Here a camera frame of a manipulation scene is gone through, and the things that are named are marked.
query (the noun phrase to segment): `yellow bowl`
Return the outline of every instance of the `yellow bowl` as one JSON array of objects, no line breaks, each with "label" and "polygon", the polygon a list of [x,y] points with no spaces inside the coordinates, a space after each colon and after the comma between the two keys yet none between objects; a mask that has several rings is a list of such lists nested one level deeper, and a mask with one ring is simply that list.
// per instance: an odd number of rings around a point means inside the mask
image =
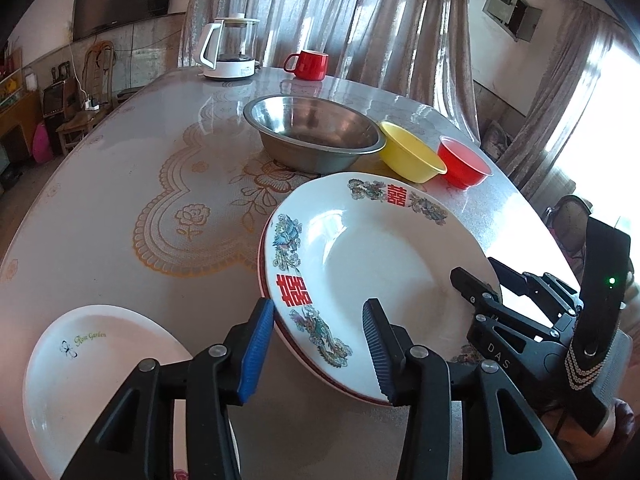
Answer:
[{"label": "yellow bowl", "polygon": [[378,126],[386,137],[380,158],[398,175],[422,184],[437,174],[447,173],[447,167],[438,154],[414,134],[387,121]]}]

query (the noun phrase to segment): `glass kettle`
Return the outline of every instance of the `glass kettle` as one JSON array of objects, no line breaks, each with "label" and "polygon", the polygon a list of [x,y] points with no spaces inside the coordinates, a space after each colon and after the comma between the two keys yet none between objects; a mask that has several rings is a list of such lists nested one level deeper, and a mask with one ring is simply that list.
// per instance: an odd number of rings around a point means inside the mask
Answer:
[{"label": "glass kettle", "polygon": [[213,79],[233,80],[255,72],[255,37],[260,20],[237,12],[228,18],[216,18],[202,29],[194,51],[202,73]]}]

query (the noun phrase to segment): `red bowl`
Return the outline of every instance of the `red bowl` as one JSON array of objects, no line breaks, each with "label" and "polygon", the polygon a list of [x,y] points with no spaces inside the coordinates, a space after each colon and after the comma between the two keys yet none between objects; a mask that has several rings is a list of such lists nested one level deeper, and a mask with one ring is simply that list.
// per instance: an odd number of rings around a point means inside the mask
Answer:
[{"label": "red bowl", "polygon": [[460,189],[476,186],[494,174],[480,155],[451,137],[440,137],[438,156],[447,165],[447,173],[443,177]]}]

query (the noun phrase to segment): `kettle handle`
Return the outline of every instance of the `kettle handle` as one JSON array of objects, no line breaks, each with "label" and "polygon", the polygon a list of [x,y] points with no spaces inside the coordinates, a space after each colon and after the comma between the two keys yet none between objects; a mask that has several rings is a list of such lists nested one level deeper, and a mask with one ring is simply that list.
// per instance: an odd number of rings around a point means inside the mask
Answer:
[{"label": "kettle handle", "polygon": [[[207,25],[204,26],[194,52],[194,57],[197,63],[208,66],[209,68],[215,70],[216,60],[218,59],[218,51],[220,50],[220,32],[222,32],[222,22],[207,23]],[[212,40],[212,36],[213,41],[216,42],[213,61],[205,57],[205,52],[207,50],[207,47],[209,46],[210,41]]]}]

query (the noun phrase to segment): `white wall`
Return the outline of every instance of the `white wall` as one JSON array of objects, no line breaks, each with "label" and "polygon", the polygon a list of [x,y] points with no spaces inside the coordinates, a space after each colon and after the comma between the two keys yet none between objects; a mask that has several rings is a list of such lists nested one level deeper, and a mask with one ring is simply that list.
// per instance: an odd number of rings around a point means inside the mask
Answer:
[{"label": "white wall", "polygon": [[[486,0],[470,0],[469,31],[473,76],[482,86],[525,114],[546,70],[562,17],[564,0],[525,0],[542,9],[530,43],[517,43],[482,12]],[[585,0],[609,14],[604,0]]]},{"label": "white wall", "polygon": [[[184,12],[189,0],[171,0],[169,12]],[[74,0],[35,0],[9,36],[22,47],[22,64],[69,43]]]}]

